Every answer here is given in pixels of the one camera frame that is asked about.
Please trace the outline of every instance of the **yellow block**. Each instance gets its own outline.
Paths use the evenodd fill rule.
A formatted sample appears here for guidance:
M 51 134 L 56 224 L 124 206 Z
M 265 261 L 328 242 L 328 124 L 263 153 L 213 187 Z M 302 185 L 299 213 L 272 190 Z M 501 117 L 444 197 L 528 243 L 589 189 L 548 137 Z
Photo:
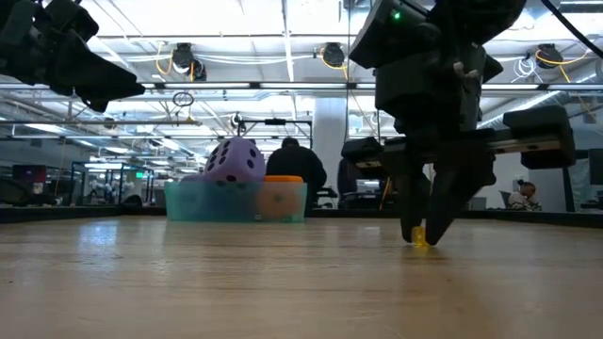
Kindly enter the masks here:
M 413 228 L 413 244 L 415 247 L 429 247 L 430 244 L 425 241 L 425 228 L 416 226 Z

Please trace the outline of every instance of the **wooden table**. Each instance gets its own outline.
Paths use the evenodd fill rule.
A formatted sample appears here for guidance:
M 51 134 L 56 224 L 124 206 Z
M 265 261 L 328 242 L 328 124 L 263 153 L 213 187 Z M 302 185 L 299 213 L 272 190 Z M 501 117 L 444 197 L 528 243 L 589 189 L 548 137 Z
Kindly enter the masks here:
M 457 220 L 0 226 L 3 338 L 601 338 L 603 232 Z

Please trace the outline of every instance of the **teal plastic container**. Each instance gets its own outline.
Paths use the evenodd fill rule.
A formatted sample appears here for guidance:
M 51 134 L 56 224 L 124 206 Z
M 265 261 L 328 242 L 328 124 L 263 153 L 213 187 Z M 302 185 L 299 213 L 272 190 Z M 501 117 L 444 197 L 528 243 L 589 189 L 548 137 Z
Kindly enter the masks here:
M 303 222 L 304 183 L 166 183 L 169 221 Z

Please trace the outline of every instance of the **person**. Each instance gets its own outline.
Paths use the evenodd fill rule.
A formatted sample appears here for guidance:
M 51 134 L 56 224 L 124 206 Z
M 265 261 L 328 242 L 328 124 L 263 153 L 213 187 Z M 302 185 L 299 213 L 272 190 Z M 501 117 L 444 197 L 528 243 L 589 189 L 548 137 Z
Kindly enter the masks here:
M 281 148 L 274 151 L 266 164 L 267 175 L 295 175 L 303 179 L 308 186 L 306 210 L 318 201 L 318 191 L 327 182 L 327 172 L 318 156 L 300 146 L 294 137 L 286 137 Z
M 540 211 L 542 207 L 536 200 L 536 185 L 520 180 L 519 191 L 509 196 L 509 208 L 519 211 Z

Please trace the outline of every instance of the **plush dice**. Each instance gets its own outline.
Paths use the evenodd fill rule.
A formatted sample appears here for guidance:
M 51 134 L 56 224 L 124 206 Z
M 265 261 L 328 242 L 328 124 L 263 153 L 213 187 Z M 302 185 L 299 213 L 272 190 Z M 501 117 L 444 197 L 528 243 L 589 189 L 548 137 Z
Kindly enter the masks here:
M 262 182 L 266 175 L 264 156 L 249 140 L 232 137 L 224 140 L 209 155 L 203 177 L 211 182 Z

